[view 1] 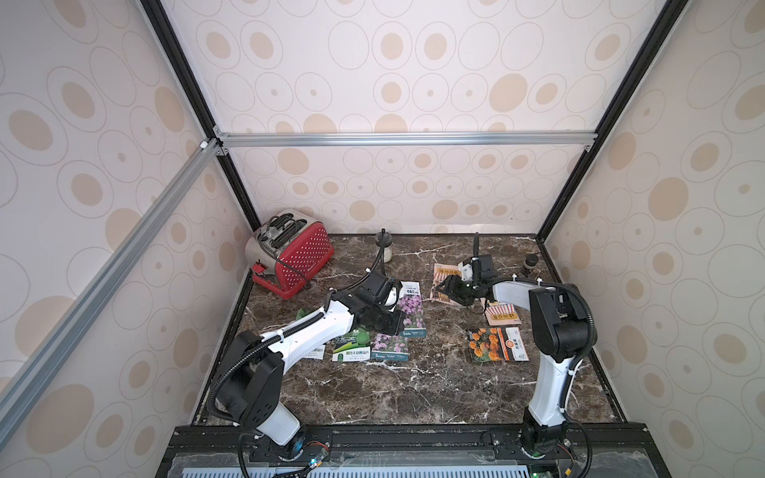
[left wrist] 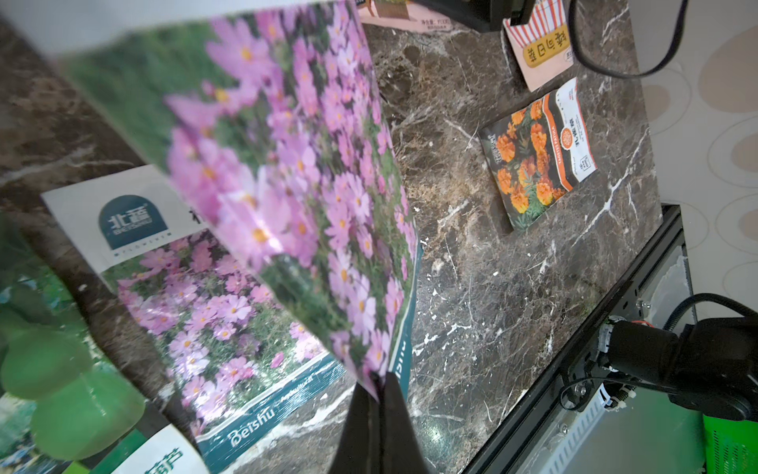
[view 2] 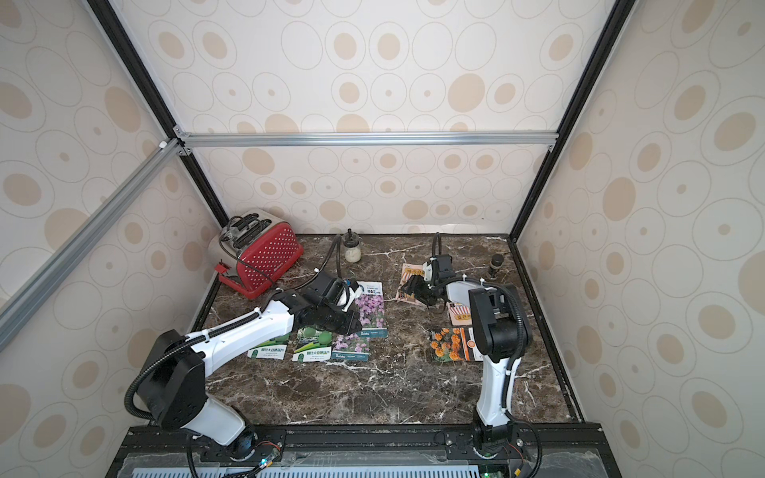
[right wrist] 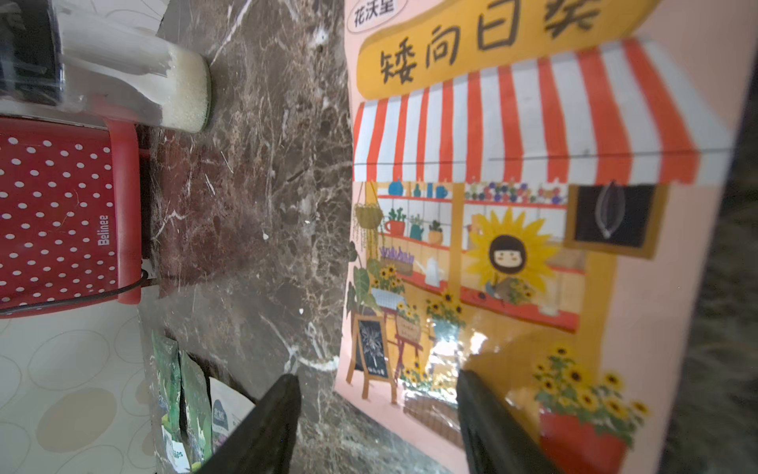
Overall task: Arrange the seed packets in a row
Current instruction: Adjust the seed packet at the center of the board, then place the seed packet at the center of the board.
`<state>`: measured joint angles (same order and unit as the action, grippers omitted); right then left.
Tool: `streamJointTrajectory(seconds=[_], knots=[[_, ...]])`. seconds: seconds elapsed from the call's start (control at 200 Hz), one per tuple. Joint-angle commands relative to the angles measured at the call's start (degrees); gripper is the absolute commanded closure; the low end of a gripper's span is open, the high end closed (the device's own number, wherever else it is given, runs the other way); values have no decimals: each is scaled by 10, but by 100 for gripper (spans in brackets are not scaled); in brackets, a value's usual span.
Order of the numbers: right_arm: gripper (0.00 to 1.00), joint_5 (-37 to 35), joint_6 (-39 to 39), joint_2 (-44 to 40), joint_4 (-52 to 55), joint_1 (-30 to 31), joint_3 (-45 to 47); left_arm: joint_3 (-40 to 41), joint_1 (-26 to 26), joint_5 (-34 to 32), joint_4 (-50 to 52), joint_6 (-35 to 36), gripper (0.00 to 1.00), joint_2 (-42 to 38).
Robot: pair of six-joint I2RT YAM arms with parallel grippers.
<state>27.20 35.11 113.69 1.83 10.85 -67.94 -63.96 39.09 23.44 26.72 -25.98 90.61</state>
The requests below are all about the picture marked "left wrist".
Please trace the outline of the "pink cosmos flower seed packet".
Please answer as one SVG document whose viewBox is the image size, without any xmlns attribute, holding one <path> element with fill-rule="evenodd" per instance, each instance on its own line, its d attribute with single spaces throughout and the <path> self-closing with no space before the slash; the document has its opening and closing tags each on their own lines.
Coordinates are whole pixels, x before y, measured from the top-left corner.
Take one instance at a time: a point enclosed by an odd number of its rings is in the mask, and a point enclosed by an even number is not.
<svg viewBox="0 0 758 474">
<path fill-rule="evenodd" d="M 209 471 L 231 472 L 343 376 L 153 167 L 49 191 L 43 202 L 149 336 Z"/>
</svg>

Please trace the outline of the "orange marigold seed packet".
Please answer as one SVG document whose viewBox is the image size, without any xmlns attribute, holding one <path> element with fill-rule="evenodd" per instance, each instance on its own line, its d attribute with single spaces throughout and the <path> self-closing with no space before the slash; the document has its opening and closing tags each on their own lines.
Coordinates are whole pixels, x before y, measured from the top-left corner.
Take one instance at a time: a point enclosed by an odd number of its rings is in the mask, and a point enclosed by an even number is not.
<svg viewBox="0 0 758 474">
<path fill-rule="evenodd" d="M 575 78 L 484 126 L 478 136 L 517 231 L 597 170 Z"/>
</svg>

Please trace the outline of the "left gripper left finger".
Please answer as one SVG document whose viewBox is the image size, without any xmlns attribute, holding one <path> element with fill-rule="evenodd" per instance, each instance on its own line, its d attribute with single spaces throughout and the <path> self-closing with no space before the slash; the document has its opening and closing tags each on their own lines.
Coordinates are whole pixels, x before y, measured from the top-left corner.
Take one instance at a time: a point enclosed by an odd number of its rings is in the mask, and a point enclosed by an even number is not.
<svg viewBox="0 0 758 474">
<path fill-rule="evenodd" d="M 357 384 L 328 473 L 380 473 L 380 434 L 380 405 Z"/>
</svg>

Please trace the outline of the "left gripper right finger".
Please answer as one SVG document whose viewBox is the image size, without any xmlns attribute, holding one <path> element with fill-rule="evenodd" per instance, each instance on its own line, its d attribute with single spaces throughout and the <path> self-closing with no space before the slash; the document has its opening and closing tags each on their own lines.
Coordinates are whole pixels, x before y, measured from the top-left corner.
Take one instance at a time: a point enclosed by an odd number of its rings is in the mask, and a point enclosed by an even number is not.
<svg viewBox="0 0 758 474">
<path fill-rule="evenodd" d="M 428 473 L 399 379 L 386 376 L 381 399 L 381 472 Z"/>
</svg>

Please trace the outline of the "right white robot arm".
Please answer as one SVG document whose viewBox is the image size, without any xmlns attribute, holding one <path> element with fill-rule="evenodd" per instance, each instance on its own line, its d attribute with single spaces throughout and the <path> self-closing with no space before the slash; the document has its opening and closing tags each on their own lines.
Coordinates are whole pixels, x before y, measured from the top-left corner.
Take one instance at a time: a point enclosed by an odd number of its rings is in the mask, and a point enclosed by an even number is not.
<svg viewBox="0 0 758 474">
<path fill-rule="evenodd" d="M 663 233 L 643 90 L 574 73 L 598 170 L 514 230 L 479 133 L 531 98 L 503 35 L 394 37 L 386 66 L 413 84 L 398 125 L 422 251 L 409 406 L 417 421 L 491 431 L 537 394 L 580 409 L 603 381 L 739 421 L 757 411 L 757 322 L 681 333 L 610 323 Z"/>
</svg>

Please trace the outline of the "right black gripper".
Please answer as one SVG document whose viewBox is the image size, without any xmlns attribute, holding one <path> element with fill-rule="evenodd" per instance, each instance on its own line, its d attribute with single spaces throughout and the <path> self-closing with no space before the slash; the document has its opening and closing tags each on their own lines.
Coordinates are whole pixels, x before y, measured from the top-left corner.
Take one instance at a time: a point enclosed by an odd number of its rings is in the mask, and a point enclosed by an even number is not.
<svg viewBox="0 0 758 474">
<path fill-rule="evenodd" d="M 497 32 L 505 24 L 525 25 L 535 0 L 418 0 L 420 5 L 479 33 Z"/>
</svg>

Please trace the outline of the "pink illustrated sunflower seed packet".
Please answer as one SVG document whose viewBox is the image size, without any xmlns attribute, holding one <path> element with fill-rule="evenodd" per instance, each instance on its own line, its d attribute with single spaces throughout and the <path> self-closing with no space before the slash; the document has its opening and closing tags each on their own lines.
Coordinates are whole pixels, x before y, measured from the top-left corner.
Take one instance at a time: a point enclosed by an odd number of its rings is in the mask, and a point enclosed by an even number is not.
<svg viewBox="0 0 758 474">
<path fill-rule="evenodd" d="M 356 2 L 361 22 L 413 33 L 448 32 L 451 20 L 414 1 L 360 0 Z"/>
</svg>

